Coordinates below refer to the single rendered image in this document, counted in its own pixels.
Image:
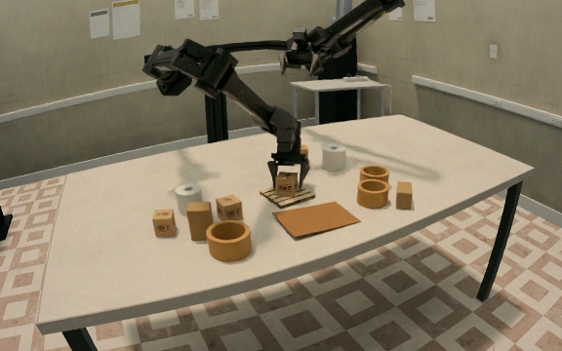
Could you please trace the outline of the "small wooden pallet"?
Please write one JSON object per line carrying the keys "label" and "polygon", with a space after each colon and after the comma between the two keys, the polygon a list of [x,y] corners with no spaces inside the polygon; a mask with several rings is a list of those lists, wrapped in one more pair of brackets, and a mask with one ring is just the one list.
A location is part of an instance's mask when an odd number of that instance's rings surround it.
{"label": "small wooden pallet", "polygon": [[314,193],[310,192],[309,190],[303,187],[301,187],[300,190],[299,185],[295,197],[276,196],[276,188],[273,187],[260,190],[260,195],[268,199],[269,202],[277,205],[277,207],[281,210],[315,198]]}

